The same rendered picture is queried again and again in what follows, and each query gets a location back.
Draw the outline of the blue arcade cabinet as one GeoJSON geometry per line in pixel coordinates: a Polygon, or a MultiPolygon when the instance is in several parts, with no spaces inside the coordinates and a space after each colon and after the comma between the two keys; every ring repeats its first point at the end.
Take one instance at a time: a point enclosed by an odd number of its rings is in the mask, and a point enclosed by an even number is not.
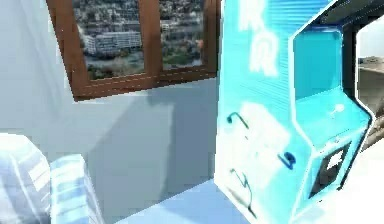
{"type": "Polygon", "coordinates": [[[375,121],[356,36],[384,0],[222,0],[214,182],[250,224],[343,187],[375,121]]]}

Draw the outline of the brown framed window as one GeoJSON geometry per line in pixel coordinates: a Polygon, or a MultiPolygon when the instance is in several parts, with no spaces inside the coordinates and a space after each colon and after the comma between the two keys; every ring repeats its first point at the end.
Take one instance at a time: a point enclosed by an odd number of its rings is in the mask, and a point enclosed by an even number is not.
{"type": "Polygon", "coordinates": [[[138,0],[144,72],[98,80],[92,80],[87,73],[71,1],[45,0],[45,2],[75,101],[137,92],[217,76],[220,0],[205,0],[204,3],[203,64],[171,70],[163,68],[159,0],[138,0]]]}

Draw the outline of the white framed window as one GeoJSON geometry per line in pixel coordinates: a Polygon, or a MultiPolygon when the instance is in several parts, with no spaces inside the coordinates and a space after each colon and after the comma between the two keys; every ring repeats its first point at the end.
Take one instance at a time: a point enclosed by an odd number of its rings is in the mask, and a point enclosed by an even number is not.
{"type": "Polygon", "coordinates": [[[358,97],[377,116],[384,115],[384,16],[357,34],[358,97]]]}

